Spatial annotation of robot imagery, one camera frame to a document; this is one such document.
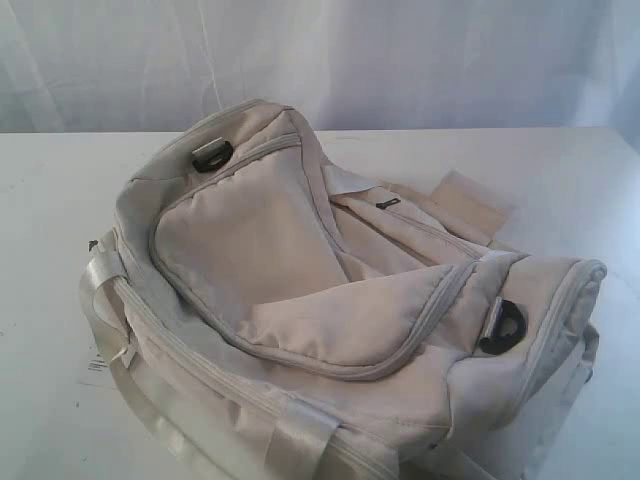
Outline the beige duffel bag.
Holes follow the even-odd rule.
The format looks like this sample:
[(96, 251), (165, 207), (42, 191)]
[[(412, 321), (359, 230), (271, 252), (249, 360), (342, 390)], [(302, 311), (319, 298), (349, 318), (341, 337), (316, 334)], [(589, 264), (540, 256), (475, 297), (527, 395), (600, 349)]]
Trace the beige duffel bag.
[(497, 243), (507, 210), (333, 164), (255, 100), (119, 195), (80, 302), (136, 417), (209, 479), (532, 479), (591, 377), (606, 268)]

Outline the white paper label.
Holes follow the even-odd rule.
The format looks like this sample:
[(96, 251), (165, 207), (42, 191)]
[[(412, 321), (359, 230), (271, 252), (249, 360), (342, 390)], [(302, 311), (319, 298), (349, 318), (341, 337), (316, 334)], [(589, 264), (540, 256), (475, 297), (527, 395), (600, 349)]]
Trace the white paper label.
[(95, 345), (91, 345), (81, 361), (76, 383), (88, 387), (116, 390), (108, 364)]

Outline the white backdrop curtain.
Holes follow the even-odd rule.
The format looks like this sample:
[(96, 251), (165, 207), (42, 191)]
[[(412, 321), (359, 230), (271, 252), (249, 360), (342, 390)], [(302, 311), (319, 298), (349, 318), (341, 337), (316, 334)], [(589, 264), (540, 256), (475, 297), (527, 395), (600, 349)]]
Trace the white backdrop curtain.
[(180, 131), (251, 98), (317, 129), (639, 139), (635, 1), (5, 1), (5, 132)]

